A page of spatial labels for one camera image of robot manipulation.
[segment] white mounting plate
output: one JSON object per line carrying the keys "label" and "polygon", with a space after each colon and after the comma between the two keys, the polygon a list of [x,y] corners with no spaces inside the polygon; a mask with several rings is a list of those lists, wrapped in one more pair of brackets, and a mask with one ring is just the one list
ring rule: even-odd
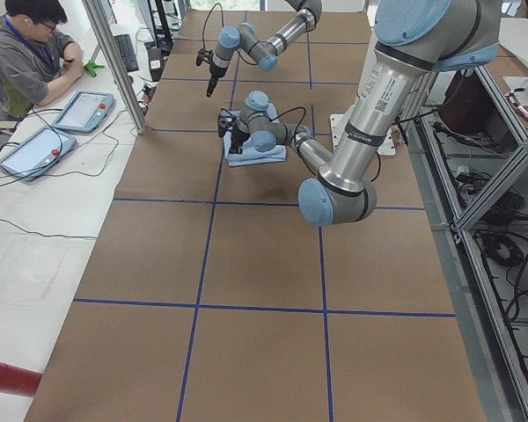
{"label": "white mounting plate", "polygon": [[[528,79],[528,77],[522,76],[504,76],[504,82],[509,86],[510,90],[520,88],[522,84]],[[518,104],[523,107],[528,107],[528,93],[525,91],[515,92],[514,96],[518,100]]]}
{"label": "white mounting plate", "polygon": [[[338,142],[341,140],[342,134],[344,133],[344,124],[340,124],[345,114],[331,114],[331,134],[333,139],[333,149],[336,148]],[[394,156],[397,154],[395,144],[393,143],[392,130],[389,129],[387,136],[385,137],[384,143],[378,149],[380,156]]]}

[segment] gray shirt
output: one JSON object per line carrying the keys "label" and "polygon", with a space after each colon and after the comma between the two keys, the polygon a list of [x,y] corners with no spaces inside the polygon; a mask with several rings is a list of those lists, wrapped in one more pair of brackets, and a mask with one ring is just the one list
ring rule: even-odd
{"label": "gray shirt", "polygon": [[47,96],[47,83],[58,75],[62,53],[74,40],[55,30],[47,43],[26,42],[34,51],[0,18],[0,108],[17,119],[26,116],[34,104]]}

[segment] green object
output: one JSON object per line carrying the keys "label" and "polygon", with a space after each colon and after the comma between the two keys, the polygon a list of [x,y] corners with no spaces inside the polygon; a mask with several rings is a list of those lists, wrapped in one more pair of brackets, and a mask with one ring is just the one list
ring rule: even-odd
{"label": "green object", "polygon": [[96,69],[103,69],[103,68],[105,68],[103,64],[96,64],[94,60],[90,60],[84,65],[84,70],[91,77],[96,77],[97,75]]}

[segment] tablet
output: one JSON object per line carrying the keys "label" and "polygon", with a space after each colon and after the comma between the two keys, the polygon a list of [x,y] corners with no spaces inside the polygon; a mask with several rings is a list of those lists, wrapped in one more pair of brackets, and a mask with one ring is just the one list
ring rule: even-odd
{"label": "tablet", "polygon": [[52,127],[42,127],[0,159],[3,171],[34,180],[57,164],[77,143],[77,138]]}
{"label": "tablet", "polygon": [[51,126],[66,132],[89,134],[99,126],[113,105],[113,94],[78,91]]}

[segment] black hair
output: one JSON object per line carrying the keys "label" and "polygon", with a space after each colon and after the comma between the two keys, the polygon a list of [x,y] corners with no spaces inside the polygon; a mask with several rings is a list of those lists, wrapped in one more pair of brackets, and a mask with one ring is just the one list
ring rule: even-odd
{"label": "black hair", "polygon": [[66,24],[68,20],[59,0],[6,0],[6,11],[10,16],[27,15],[36,24]]}

